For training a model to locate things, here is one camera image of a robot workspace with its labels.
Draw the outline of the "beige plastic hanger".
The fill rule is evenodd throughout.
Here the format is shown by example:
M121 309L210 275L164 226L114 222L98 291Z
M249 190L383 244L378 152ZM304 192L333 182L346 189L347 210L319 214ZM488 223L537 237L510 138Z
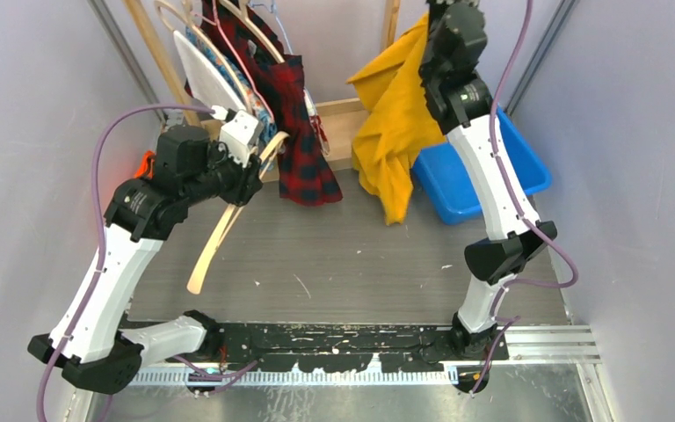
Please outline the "beige plastic hanger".
M197 25L191 1L179 7L155 1L157 16L172 33L191 95L205 106L253 113L249 91L235 67Z
M288 137L289 135L286 132L279 131L263 149L259 157L265 162L265 168L262 169L262 167L259 167L258 181L262 180L262 177L267 172L267 168L272 164L281 145ZM228 205L223 211L220 220L217 222L213 232L207 239L187 281L186 289L189 293L194 295L199 295L201 293L209 266L242 211L243 206L239 207L234 205Z

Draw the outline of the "white garment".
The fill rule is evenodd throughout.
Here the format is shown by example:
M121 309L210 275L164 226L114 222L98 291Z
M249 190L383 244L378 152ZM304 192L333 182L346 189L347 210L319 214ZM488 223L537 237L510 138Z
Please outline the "white garment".
M221 72L180 31L173 32L173 39L194 98L205 106L246 109Z

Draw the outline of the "yellow skirt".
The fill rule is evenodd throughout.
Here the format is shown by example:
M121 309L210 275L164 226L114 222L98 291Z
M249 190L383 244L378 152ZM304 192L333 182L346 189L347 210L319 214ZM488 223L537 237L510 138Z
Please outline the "yellow skirt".
M377 197L387 225L402 223L413 192L410 170L421 150L445 141L426 108L418 68L429 18L422 16L347 80L368 112L352 140L361 187Z

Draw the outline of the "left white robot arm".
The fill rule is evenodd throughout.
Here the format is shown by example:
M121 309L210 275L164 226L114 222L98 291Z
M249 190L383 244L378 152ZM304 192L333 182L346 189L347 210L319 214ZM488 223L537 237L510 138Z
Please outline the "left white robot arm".
M191 207L212 198L242 205L260 188L258 131L226 124L216 139L202 127L162 133L144 170L120 184L100 221L105 239L66 316L28 350L54 361L73 386L114 395L143 367L189 353L208 363L221 354L221 326L197 310L141 329L120 328L135 288Z

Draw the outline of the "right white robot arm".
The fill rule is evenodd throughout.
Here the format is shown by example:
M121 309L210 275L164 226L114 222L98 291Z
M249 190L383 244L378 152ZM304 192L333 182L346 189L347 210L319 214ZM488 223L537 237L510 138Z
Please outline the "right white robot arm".
M441 352L476 360L493 344L495 313L509 282L555 238L516 177L499 138L497 101L476 66L487 45L483 12L474 1L431 1L425 50L418 74L426 107L447 140L456 142L482 206L487 236L464 250L472 279L454 314Z

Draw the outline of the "beige hanger under plaid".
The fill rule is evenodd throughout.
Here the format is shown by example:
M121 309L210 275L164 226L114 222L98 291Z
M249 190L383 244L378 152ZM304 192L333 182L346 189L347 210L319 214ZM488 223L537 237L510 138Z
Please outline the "beige hanger under plaid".
M279 50L271 43L271 41L265 36L260 28L250 19L249 6L247 1L237 1L234 4L229 0L221 0L220 4L223 5L231 14L238 18L244 26L246 26L250 32L261 42L265 47L265 50L270 54L276 63L282 63L284 58Z

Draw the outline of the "orange cloth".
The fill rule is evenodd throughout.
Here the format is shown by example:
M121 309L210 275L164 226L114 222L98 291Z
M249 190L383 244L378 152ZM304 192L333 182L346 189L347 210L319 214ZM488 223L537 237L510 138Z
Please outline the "orange cloth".
M154 174L154 164L156 161L156 152L147 150L142 161L134 174L134 178L152 179Z

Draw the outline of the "blue floral garment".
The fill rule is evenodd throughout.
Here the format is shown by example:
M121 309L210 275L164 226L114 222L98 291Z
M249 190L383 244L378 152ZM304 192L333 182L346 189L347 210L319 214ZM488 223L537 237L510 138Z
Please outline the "blue floral garment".
M224 61L216 56L211 48L205 46L202 40L197 39L195 45L214 67L221 72L221 75L232 89L236 89L234 77L243 86L247 96L247 102L251 106L254 116L257 117L263 125L258 140L259 148L263 149L278 132L275 119L269 106L265 104L265 101L253 89L249 78L241 71L236 61L232 61L227 56L224 56L226 63L234 71L232 76L231 73L224 69Z

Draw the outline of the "red black plaid dress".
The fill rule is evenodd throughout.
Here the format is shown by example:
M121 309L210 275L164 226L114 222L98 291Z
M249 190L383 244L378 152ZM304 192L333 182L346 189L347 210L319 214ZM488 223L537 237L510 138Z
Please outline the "red black plaid dress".
M228 57L226 46L220 46L217 25L210 16L212 1L202 3L205 18L200 29ZM284 61L276 63L261 42L252 34L248 42L250 53L260 66L262 91L267 91L268 103L276 113L276 126L289 137L283 142L277 160L279 167L279 196L303 206L321 206L343 199L338 181L329 167L305 100L305 75L302 58L284 49L276 32L249 10L250 19L282 54Z

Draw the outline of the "blue plastic bin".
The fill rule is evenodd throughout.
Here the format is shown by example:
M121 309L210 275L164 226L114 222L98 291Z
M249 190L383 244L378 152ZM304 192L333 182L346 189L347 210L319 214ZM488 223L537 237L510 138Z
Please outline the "blue plastic bin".
M497 110L496 138L511 162L509 175L520 182L524 194L531 196L550 187L548 168L502 109ZM451 142L422 150L412 172L443 223L455 225L483 215L476 191L482 179L466 167Z

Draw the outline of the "wooden clothes rack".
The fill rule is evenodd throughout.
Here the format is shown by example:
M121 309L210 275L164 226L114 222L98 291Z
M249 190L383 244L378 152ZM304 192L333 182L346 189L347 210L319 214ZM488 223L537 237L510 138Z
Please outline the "wooden clothes rack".
M397 33L402 1L276 1L295 54L301 56L308 93L328 138L327 161L336 170L351 166L351 141L367 118L346 81L388 47ZM126 40L126 55L139 66L142 87L153 103L190 105L185 73L172 33L153 1L111 1ZM272 15L256 13L279 35Z

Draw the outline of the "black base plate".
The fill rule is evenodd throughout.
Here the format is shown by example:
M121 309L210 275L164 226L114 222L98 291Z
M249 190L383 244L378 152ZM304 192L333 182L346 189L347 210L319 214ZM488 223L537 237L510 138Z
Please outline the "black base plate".
M202 367L239 370L253 363L262 372L361 373L376 362L383 373L436 372L455 362L474 366L509 357L498 331L463 346L458 330L424 324L225 323L217 346L185 353Z

